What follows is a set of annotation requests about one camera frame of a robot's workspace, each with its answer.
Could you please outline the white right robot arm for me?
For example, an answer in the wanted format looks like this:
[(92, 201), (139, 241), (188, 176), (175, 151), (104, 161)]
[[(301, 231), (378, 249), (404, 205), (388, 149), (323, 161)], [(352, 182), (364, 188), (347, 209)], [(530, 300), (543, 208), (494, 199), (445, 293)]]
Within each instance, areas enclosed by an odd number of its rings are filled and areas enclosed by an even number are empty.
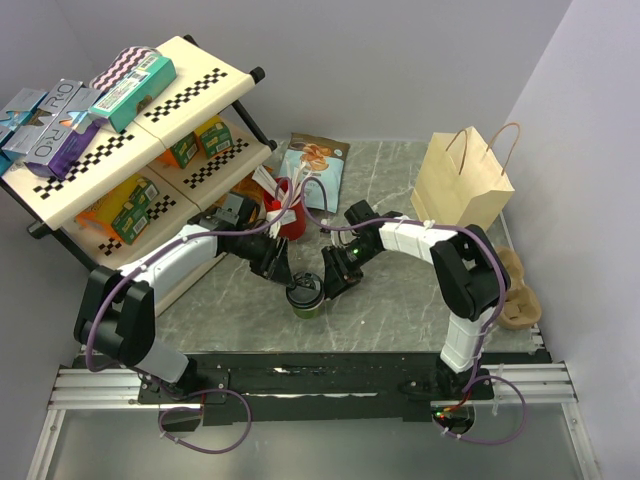
[(475, 224), (418, 221), (396, 211), (381, 215), (365, 200), (352, 205), (345, 218), (347, 227), (326, 228), (332, 233), (349, 231), (353, 239), (321, 250), (325, 297), (334, 299), (358, 285), (362, 267), (382, 252), (402, 253), (431, 265), (449, 309), (440, 352), (443, 369), (436, 383), (444, 396), (461, 397), (477, 382), (485, 338), (510, 287), (506, 268), (485, 231)]

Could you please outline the green paper coffee cup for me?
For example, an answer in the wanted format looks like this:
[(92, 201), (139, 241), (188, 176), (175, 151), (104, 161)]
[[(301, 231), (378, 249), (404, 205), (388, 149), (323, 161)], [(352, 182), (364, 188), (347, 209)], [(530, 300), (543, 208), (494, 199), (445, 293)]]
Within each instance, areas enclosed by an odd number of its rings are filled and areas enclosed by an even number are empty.
[(323, 300), (298, 302), (291, 301), (290, 305), (293, 313), (301, 319), (312, 319), (319, 315)]

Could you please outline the black plastic cup lid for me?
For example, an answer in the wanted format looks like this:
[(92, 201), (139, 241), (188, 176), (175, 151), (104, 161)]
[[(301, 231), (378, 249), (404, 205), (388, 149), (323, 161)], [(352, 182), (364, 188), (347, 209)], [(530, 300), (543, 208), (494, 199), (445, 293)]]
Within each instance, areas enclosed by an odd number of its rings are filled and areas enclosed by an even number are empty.
[(286, 288), (286, 299), (298, 309), (308, 310), (319, 306), (325, 297), (322, 279), (312, 272), (298, 272), (293, 276), (294, 286)]

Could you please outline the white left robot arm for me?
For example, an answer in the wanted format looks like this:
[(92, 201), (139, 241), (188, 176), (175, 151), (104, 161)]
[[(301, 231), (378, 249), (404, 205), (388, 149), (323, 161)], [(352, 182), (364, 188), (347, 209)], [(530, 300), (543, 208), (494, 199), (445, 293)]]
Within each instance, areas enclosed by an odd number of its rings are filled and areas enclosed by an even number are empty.
[(74, 327), (85, 347), (85, 364), (93, 373), (104, 370), (94, 355), (111, 367), (124, 366), (162, 382), (162, 390), (177, 402), (191, 399), (205, 385), (197, 363), (156, 337), (156, 305), (201, 265), (231, 254), (249, 263), (267, 280), (294, 284), (287, 259), (287, 241), (279, 237), (292, 215), (287, 203), (251, 227), (249, 198), (232, 194), (213, 214), (200, 213), (173, 238), (119, 269), (96, 267), (89, 275)]

